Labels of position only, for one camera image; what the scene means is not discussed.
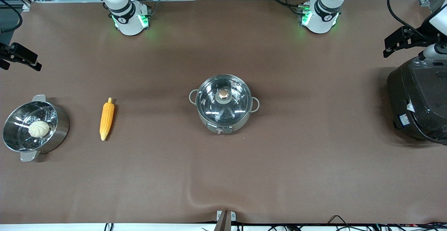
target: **white label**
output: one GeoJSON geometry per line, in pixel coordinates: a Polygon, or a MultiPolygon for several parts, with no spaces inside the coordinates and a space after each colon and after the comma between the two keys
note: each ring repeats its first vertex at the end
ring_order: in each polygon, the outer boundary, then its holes
{"type": "Polygon", "coordinates": [[[406,126],[407,124],[410,124],[410,120],[408,120],[407,114],[400,115],[399,119],[401,120],[402,126],[406,126]]]}

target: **black air fryer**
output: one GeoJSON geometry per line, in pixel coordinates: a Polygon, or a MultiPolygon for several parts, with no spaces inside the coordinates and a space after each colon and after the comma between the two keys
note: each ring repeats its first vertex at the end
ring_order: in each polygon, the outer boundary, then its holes
{"type": "Polygon", "coordinates": [[[447,145],[447,60],[409,60],[391,72],[387,87],[394,128],[447,145]]]}

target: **corn cob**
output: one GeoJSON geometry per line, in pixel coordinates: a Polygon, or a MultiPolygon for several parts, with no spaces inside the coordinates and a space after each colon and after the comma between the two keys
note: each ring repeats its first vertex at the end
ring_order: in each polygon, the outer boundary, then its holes
{"type": "Polygon", "coordinates": [[[101,124],[99,126],[99,134],[101,135],[102,141],[104,141],[107,135],[109,135],[114,110],[115,105],[112,103],[112,98],[109,98],[109,100],[104,103],[104,106],[102,107],[101,124]]]}

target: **table surface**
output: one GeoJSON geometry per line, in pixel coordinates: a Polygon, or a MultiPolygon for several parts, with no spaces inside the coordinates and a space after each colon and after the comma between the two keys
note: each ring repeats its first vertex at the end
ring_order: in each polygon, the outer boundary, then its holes
{"type": "MultiPolygon", "coordinates": [[[[414,26],[429,14],[417,0],[393,8],[414,26]]],[[[135,37],[100,3],[34,3],[23,16],[13,42],[43,68],[1,71],[0,120],[46,94],[71,125],[37,161],[0,148],[0,223],[191,223],[222,209],[246,223],[447,218],[446,147],[391,125],[386,77],[421,48],[382,57],[400,27],[385,0],[347,0],[325,35],[272,0],[162,2],[135,37]],[[217,136],[188,93],[221,73],[246,81],[261,108],[217,136]]]]}

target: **pot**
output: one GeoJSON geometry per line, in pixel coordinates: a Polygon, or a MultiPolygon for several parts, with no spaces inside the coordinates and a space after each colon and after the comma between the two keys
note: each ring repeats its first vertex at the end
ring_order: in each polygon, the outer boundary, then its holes
{"type": "Polygon", "coordinates": [[[237,131],[260,106],[247,84],[241,78],[228,74],[208,78],[198,89],[190,92],[189,99],[197,107],[203,124],[217,134],[237,131]],[[194,92],[197,93],[195,102],[191,99],[194,92]],[[257,102],[255,110],[252,110],[253,100],[257,102]]]}
{"type": "Polygon", "coordinates": [[[9,115],[3,127],[3,142],[11,150],[20,153],[21,161],[33,161],[40,153],[48,153],[62,143],[69,124],[67,113],[47,102],[45,95],[37,95],[9,115]],[[43,136],[37,137],[30,132],[30,126],[36,121],[46,123],[43,136]]]}

